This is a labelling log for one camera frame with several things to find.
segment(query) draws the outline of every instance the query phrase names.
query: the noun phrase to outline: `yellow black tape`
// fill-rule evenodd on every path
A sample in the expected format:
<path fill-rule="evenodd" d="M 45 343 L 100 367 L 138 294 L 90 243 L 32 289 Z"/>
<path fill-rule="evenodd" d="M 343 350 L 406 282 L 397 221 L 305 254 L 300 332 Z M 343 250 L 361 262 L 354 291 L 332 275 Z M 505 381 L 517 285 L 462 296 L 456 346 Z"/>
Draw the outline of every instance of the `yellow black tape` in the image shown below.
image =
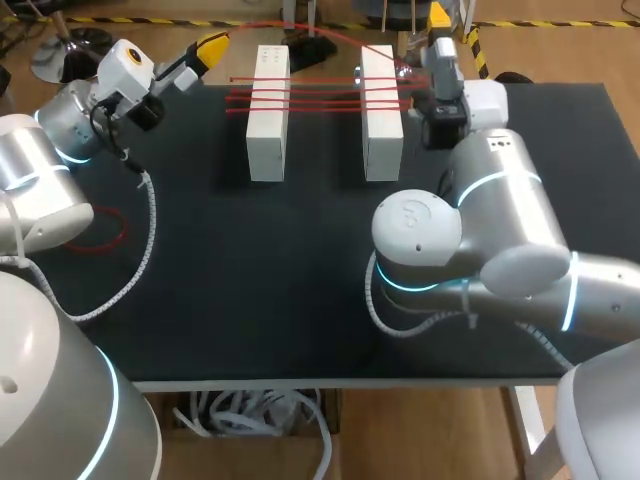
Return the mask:
<path fill-rule="evenodd" d="M 33 22 L 33 18 L 19 18 L 19 17 L 5 17 L 2 19 L 4 22 L 19 22 L 19 21 Z M 67 23 L 136 23 L 145 25 L 176 25 L 179 27 L 206 27 L 206 28 L 234 28 L 241 27 L 243 25 L 249 25 L 254 22 L 241 22 L 235 20 L 177 20 L 168 18 L 142 18 L 142 17 L 67 17 Z M 49 18 L 37 19 L 39 22 L 50 22 Z M 264 22 L 263 28 L 269 28 L 267 22 Z M 378 30 L 379 27 L 374 27 L 366 23 L 336 23 L 336 22 L 324 22 L 318 25 L 322 28 L 330 30 Z"/>
<path fill-rule="evenodd" d="M 5 17 L 4 22 L 18 22 L 18 17 Z M 50 21 L 49 18 L 43 18 L 39 21 Z M 142 18 L 142 17 L 67 17 L 68 23 L 137 23 L 151 25 L 177 25 L 180 27 L 207 27 L 207 28 L 233 28 L 247 25 L 253 22 L 241 22 L 234 20 L 176 20 L 168 18 Z M 369 23 L 339 23 L 324 22 L 319 25 L 322 28 L 330 30 L 379 30 L 379 26 Z M 568 22 L 548 22 L 548 21 L 495 21 L 495 22 L 475 22 L 473 27 L 612 27 L 612 28 L 640 28 L 640 21 L 637 20 L 583 20 Z"/>
<path fill-rule="evenodd" d="M 489 78 L 489 68 L 487 67 L 487 59 L 484 58 L 482 48 L 480 48 L 480 37 L 478 36 L 478 29 L 474 28 L 469 32 L 469 43 L 471 44 L 471 51 L 473 52 L 473 59 L 476 62 L 476 69 L 480 79 L 484 80 Z"/>
<path fill-rule="evenodd" d="M 570 22 L 548 21 L 519 21 L 509 20 L 504 22 L 474 22 L 474 27 L 528 27 L 528 28 L 555 28 L 555 27 L 610 27 L 610 28 L 640 28 L 637 20 L 580 20 Z"/>

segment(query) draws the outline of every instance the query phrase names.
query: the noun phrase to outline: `white block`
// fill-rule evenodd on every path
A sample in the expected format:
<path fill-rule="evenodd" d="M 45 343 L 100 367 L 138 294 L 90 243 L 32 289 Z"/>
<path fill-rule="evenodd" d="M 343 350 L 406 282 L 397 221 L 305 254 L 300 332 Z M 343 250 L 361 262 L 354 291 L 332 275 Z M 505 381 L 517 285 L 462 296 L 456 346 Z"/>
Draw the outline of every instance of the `white block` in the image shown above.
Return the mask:
<path fill-rule="evenodd" d="M 254 80 L 251 108 L 289 107 L 289 48 L 281 45 L 260 45 L 256 60 L 255 78 L 283 80 Z M 260 89 L 286 91 L 265 92 Z M 247 124 L 247 152 L 249 169 L 254 182 L 282 182 L 287 148 L 286 110 L 251 111 Z"/>
<path fill-rule="evenodd" d="M 391 45 L 372 46 L 376 51 L 393 57 Z M 360 98 L 363 108 L 400 106 L 398 102 L 394 62 L 369 48 L 362 48 L 360 63 Z M 389 90 L 365 91 L 371 88 L 394 87 Z M 395 181 L 400 174 L 403 144 L 402 118 L 399 110 L 362 111 L 362 151 L 368 182 Z"/>

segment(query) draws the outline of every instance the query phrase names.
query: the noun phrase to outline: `white cable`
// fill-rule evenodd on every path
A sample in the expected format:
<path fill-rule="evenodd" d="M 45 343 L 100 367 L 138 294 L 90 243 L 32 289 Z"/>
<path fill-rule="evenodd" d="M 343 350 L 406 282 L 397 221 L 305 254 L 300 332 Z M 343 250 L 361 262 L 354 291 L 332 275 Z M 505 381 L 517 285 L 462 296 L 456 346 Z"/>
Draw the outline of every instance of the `white cable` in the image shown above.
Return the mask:
<path fill-rule="evenodd" d="M 313 400 L 301 394 L 297 390 L 287 390 L 284 392 L 281 391 L 271 393 L 271 395 L 278 394 L 291 396 L 294 400 L 298 400 L 300 403 L 303 403 L 318 419 L 318 426 L 320 427 L 320 434 L 322 435 L 322 442 L 324 444 L 324 452 L 322 453 L 322 459 L 320 460 L 320 464 L 318 465 L 316 474 L 313 476 L 313 480 L 322 480 L 326 475 L 327 470 L 329 469 L 329 464 L 331 463 L 331 455 L 333 453 L 331 433 L 329 432 L 329 426 L 327 425 L 327 421 L 322 414 L 322 410 L 320 410 L 320 407 Z"/>
<path fill-rule="evenodd" d="M 282 437 L 290 433 L 295 420 L 304 405 L 311 411 L 311 418 L 318 420 L 324 444 L 322 459 L 314 475 L 314 480 L 324 478 L 331 462 L 332 444 L 327 421 L 322 414 L 319 400 L 314 402 L 296 390 L 225 390 L 211 402 L 206 413 L 210 392 L 191 392 L 187 418 L 177 408 L 173 413 L 182 423 L 201 437 L 273 436 Z M 209 431 L 202 426 L 201 417 L 214 428 Z"/>
<path fill-rule="evenodd" d="M 376 313 L 375 307 L 373 305 L 373 299 L 371 297 L 371 282 L 372 282 L 375 263 L 376 263 L 376 255 L 375 253 L 373 253 L 371 254 L 371 258 L 369 259 L 369 265 L 367 266 L 367 273 L 365 275 L 365 282 L 364 282 L 365 297 L 367 301 L 367 308 L 369 309 L 369 315 L 371 316 L 373 323 L 387 335 L 391 335 L 392 337 L 396 337 L 396 338 L 409 338 L 416 335 L 420 335 L 421 333 L 423 333 L 424 331 L 426 331 L 427 329 L 435 325 L 437 322 L 444 320 L 446 318 L 450 318 L 455 315 L 460 315 L 462 313 L 462 312 L 439 312 L 427 318 L 423 323 L 421 323 L 417 327 L 414 327 L 410 330 L 394 330 L 388 327 L 382 322 L 382 320 L 380 320 L 380 317 L 378 317 L 378 314 Z M 468 310 L 468 312 L 466 312 L 467 315 L 474 315 L 470 313 L 471 310 L 469 309 L 468 304 L 466 305 L 465 310 Z M 569 371 L 574 367 L 574 365 L 569 360 L 567 360 L 567 358 L 564 355 L 562 355 L 562 353 L 560 353 L 560 351 L 553 346 L 553 344 L 549 341 L 549 339 L 546 336 L 544 336 L 544 334 L 540 330 L 538 330 L 536 327 L 523 322 L 515 322 L 515 324 L 516 326 L 518 326 L 519 328 L 521 328 L 522 330 L 530 334 L 540 345 L 542 345 L 542 347 L 544 347 L 544 349 L 549 353 L 549 355 L 551 355 L 551 357 L 553 357 L 553 359 L 556 362 L 558 362 L 558 364 L 562 368 Z"/>
<path fill-rule="evenodd" d="M 364 295 L 365 300 L 367 302 L 367 308 L 369 309 L 369 316 L 376 327 L 382 330 L 387 335 L 390 335 L 395 338 L 410 338 L 415 337 L 416 335 L 420 335 L 426 332 L 428 329 L 433 327 L 436 323 L 441 322 L 442 320 L 446 320 L 451 317 L 455 317 L 460 315 L 460 312 L 437 312 L 428 317 L 424 322 L 422 322 L 417 327 L 410 328 L 408 330 L 396 330 L 387 326 L 376 312 L 376 308 L 373 305 L 373 296 L 371 295 L 371 283 L 373 281 L 373 270 L 376 264 L 376 254 L 372 253 L 371 258 L 369 259 L 369 265 L 367 265 L 367 272 L 364 278 Z"/>
<path fill-rule="evenodd" d="M 573 369 L 573 363 L 567 360 L 567 357 L 562 355 L 562 353 L 560 353 L 560 351 L 553 346 L 549 339 L 540 330 L 538 330 L 533 325 L 524 322 L 515 322 L 515 324 L 517 327 L 521 328 L 522 330 L 530 334 L 533 338 L 535 338 L 536 341 L 540 345 L 542 345 L 547 352 L 549 352 L 549 355 L 551 355 L 562 368 L 567 371 Z"/>
<path fill-rule="evenodd" d="M 129 293 L 129 291 L 135 286 L 136 283 L 138 283 L 138 280 L 140 280 L 140 277 L 142 277 L 142 274 L 147 268 L 147 264 L 149 263 L 149 258 L 151 257 L 151 252 L 153 251 L 153 244 L 155 242 L 155 237 L 156 237 L 156 222 L 157 222 L 156 195 L 155 195 L 153 183 L 151 182 L 151 177 L 149 176 L 149 174 L 147 172 L 143 172 L 141 176 L 142 176 L 142 184 L 146 186 L 147 196 L 149 198 L 149 237 L 147 239 L 147 246 L 145 247 L 144 254 L 142 255 L 142 260 L 140 261 L 140 265 L 138 266 L 138 269 L 134 273 L 133 277 L 131 277 L 131 280 L 129 280 L 129 282 L 118 293 L 116 293 L 110 300 L 108 300 L 102 306 L 96 308 L 95 310 L 89 313 L 85 313 L 84 315 L 69 315 L 67 312 L 65 312 L 65 310 L 62 308 L 60 303 L 58 303 L 58 299 L 53 293 L 53 289 L 51 288 L 51 285 L 47 281 L 47 277 L 45 277 L 40 267 L 38 267 L 38 265 L 36 265 L 36 263 L 33 262 L 32 260 L 28 258 L 25 259 L 26 268 L 29 268 L 29 270 L 31 270 L 31 272 L 34 274 L 36 281 L 38 282 L 38 285 L 42 290 L 42 293 L 44 293 L 44 295 L 49 299 L 51 303 L 53 303 L 57 308 L 62 310 L 62 312 L 65 313 L 74 322 L 85 322 L 87 320 L 91 320 L 97 317 L 98 315 L 101 315 L 102 313 L 106 312 L 111 307 L 113 307 L 127 293 Z M 0 264 L 10 264 L 15 266 L 20 266 L 19 257 L 15 257 L 15 256 L 0 257 Z"/>
<path fill-rule="evenodd" d="M 13 200 L 11 200 L 11 196 L 7 192 L 0 190 L 0 195 L 2 197 L 2 201 L 7 207 L 7 210 L 9 211 L 9 218 L 11 218 L 11 224 L 13 225 L 13 232 L 16 237 L 16 249 L 18 251 L 18 266 L 20 268 L 25 268 L 27 266 L 27 262 L 24 252 L 24 237 L 22 236 L 22 225 L 20 225 L 18 211 L 13 204 Z"/>

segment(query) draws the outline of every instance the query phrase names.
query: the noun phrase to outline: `table surface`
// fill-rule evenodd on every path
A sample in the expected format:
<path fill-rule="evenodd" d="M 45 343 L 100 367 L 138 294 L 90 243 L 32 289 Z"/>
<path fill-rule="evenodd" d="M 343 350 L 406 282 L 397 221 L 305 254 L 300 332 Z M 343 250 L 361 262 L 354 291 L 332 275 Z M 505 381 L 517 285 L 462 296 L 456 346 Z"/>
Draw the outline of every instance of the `table surface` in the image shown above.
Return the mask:
<path fill-rule="evenodd" d="M 398 190 L 435 191 L 448 155 L 423 150 L 410 119 L 398 182 L 364 181 L 359 114 L 291 114 L 285 182 L 253 184 L 246 116 L 225 114 L 227 91 L 169 98 L 164 122 L 133 141 L 156 188 L 155 249 L 133 291 L 82 326 L 128 378 L 147 390 L 189 390 L 259 380 L 470 385 L 562 375 L 511 322 L 481 318 L 471 330 L 458 318 L 409 340 L 372 324 L 363 279 L 373 211 Z M 640 163 L 604 87 L 513 85 L 508 93 L 509 126 L 528 145 L 569 247 L 640 262 Z M 74 314 L 126 283 L 148 230 L 145 193 L 113 157 L 95 158 L 77 180 L 93 204 L 119 208 L 130 231 L 126 246 L 105 256 L 35 256 Z M 113 229 L 98 216 L 79 241 L 104 240 Z M 545 333 L 573 362 L 613 346 Z"/>

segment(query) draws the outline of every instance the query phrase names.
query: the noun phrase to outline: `red cable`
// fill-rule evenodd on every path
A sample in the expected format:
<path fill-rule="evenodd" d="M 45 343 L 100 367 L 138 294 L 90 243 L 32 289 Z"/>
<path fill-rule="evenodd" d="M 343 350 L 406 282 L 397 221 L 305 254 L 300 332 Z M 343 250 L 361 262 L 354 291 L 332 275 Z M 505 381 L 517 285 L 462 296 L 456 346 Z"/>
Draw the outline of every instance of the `red cable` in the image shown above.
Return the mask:
<path fill-rule="evenodd" d="M 347 82 L 347 85 L 353 84 L 354 80 L 357 77 L 318 77 L 318 78 L 300 78 L 295 79 L 297 84 L 336 84 L 338 82 Z M 291 80 L 291 78 L 258 78 L 258 77 L 229 77 L 230 82 L 245 82 L 245 81 L 287 81 Z M 371 78 L 360 78 L 360 80 L 411 80 L 411 81 L 427 81 L 427 77 L 371 77 Z"/>
<path fill-rule="evenodd" d="M 295 22 L 292 23 L 292 22 L 283 22 L 283 21 L 273 21 L 272 20 L 272 21 L 265 21 L 265 22 L 246 23 L 244 25 L 239 25 L 239 26 L 235 27 L 233 30 L 244 30 L 245 28 L 263 28 L 263 27 L 282 27 L 282 28 L 295 27 L 295 28 L 301 28 L 303 30 L 312 30 L 314 32 L 320 32 L 323 35 L 326 35 L 328 37 L 339 38 L 343 42 L 348 43 L 350 45 L 354 45 L 354 46 L 360 47 L 360 48 L 367 48 L 367 49 L 371 50 L 372 52 L 375 52 L 378 55 L 391 60 L 396 65 L 400 65 L 402 67 L 411 68 L 411 66 L 407 62 L 405 62 L 403 60 L 400 60 L 400 59 L 393 58 L 392 56 L 387 55 L 386 53 L 379 52 L 378 50 L 373 48 L 371 45 L 367 45 L 365 43 L 359 42 L 358 40 L 355 40 L 354 38 L 348 37 L 346 35 L 342 35 L 340 33 L 334 32 L 332 30 L 327 30 L 325 28 L 319 28 L 319 27 L 310 27 L 309 25 L 306 25 L 304 23 L 295 23 Z"/>
<path fill-rule="evenodd" d="M 245 100 L 245 101 L 253 101 L 256 102 L 285 102 L 285 103 L 311 103 L 311 104 L 321 104 L 321 105 L 359 105 L 365 100 L 354 99 L 354 100 L 305 100 L 305 99 L 281 99 L 281 98 L 253 98 L 250 96 L 240 96 L 233 97 L 227 96 L 225 97 L 227 101 L 233 100 Z M 399 104 L 409 104 L 409 99 L 400 99 L 400 100 L 366 100 L 366 103 L 399 103 Z"/>
<path fill-rule="evenodd" d="M 426 87 L 427 84 L 409 84 L 409 85 L 398 85 L 397 87 L 380 87 L 380 88 L 363 88 L 361 90 L 300 90 L 295 88 L 252 88 L 251 85 L 247 85 L 245 89 L 241 88 L 232 88 L 230 90 L 230 94 L 239 94 L 239 93 L 251 93 L 251 92 L 289 92 L 296 93 L 300 95 L 349 95 L 349 94 L 357 94 L 359 92 L 380 92 L 383 90 L 412 90 L 415 87 Z"/>
<path fill-rule="evenodd" d="M 367 110 L 395 110 L 400 112 L 406 112 L 408 107 L 364 107 L 364 108 L 271 108 L 271 107 L 259 107 L 259 108 L 227 108 L 227 113 L 245 113 L 245 112 L 269 112 L 269 111 L 287 111 L 287 112 L 362 112 Z"/>
<path fill-rule="evenodd" d="M 122 215 L 122 213 L 120 213 L 120 210 L 116 208 L 110 208 L 110 207 L 101 207 L 98 205 L 93 205 L 93 210 L 99 213 L 104 213 L 105 215 L 110 215 L 118 219 L 118 221 L 120 222 L 120 233 L 118 234 L 118 236 L 114 238 L 111 242 L 105 243 L 103 245 L 96 245 L 93 247 L 83 247 L 80 245 L 65 243 L 64 244 L 65 248 L 67 248 L 68 250 L 71 250 L 72 252 L 80 253 L 83 255 L 102 255 L 116 248 L 125 240 L 125 238 L 127 238 L 127 235 L 129 233 L 129 224 L 127 222 L 126 217 Z"/>

